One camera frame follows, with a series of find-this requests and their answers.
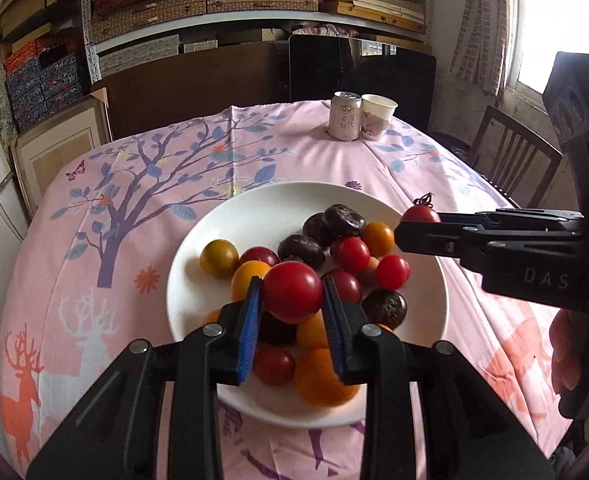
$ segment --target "table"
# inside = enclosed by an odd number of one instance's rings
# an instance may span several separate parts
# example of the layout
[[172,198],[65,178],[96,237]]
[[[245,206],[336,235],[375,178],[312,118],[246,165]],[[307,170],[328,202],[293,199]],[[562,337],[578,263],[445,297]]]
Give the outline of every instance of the table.
[[[0,404],[15,468],[24,472],[69,409],[135,338],[172,340],[165,288],[187,232],[218,203],[284,180],[332,182],[398,211],[428,191],[436,210],[508,206],[475,171],[409,124],[380,142],[325,132],[327,102],[232,107],[117,140],[73,161],[30,226],[8,289]],[[73,172],[84,160],[84,170]],[[478,275],[443,259],[447,338],[550,454],[567,430],[550,384],[556,309],[488,295]],[[159,478],[165,478],[168,404]],[[220,407],[226,478],[358,477],[363,423],[318,430],[268,426]],[[418,444],[418,466],[425,460]]]

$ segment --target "butterfly print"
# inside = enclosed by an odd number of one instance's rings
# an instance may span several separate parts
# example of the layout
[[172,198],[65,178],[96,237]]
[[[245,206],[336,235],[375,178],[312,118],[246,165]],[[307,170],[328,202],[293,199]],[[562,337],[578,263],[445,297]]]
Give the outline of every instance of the butterfly print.
[[68,180],[72,182],[77,175],[84,174],[86,172],[86,160],[85,158],[81,161],[81,164],[77,166],[77,169],[74,170],[72,173],[66,173],[68,176]]

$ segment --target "chair back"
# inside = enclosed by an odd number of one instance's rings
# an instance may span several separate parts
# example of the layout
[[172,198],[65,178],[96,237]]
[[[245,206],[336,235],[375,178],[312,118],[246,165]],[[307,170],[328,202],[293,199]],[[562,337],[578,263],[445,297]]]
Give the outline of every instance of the chair back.
[[503,135],[494,156],[492,168],[485,177],[506,198],[511,200],[512,193],[522,181],[538,152],[549,159],[548,167],[527,203],[528,209],[537,208],[561,163],[561,152],[530,128],[523,126],[495,107],[488,106],[467,158],[468,165],[473,168],[479,161],[479,149],[490,121],[503,126]]

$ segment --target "curtain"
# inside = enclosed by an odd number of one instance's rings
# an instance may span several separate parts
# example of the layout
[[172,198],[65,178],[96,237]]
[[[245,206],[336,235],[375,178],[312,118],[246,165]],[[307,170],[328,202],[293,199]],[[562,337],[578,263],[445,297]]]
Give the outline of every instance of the curtain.
[[466,0],[450,71],[492,95],[505,86],[507,0]]

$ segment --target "picture frame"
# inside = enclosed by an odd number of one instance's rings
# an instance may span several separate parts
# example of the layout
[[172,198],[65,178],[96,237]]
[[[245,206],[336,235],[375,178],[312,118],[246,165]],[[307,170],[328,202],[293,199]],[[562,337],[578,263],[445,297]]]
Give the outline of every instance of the picture frame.
[[66,164],[112,140],[108,107],[92,95],[15,137],[10,151],[30,219]]

